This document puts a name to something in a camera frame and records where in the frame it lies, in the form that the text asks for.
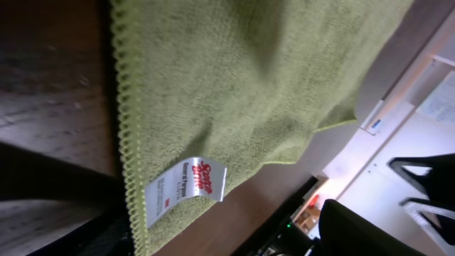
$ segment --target fold in cloth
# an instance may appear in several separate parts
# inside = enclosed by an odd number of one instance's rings
[[[411,2],[113,0],[136,254],[214,204],[190,198],[146,227],[144,187],[177,161],[223,163],[229,193],[264,164],[297,161],[319,129],[354,120],[363,76]]]

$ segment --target fabric tag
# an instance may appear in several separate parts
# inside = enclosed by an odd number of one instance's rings
[[[145,188],[147,227],[177,203],[194,196],[222,201],[226,166],[202,157],[192,157],[172,166]]]

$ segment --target towel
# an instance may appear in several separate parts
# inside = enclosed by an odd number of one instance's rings
[[[264,164],[296,162],[318,130],[355,120],[363,76],[411,3],[112,0],[135,254],[214,204],[190,198],[146,226],[144,187],[176,162],[226,165],[229,193]]]

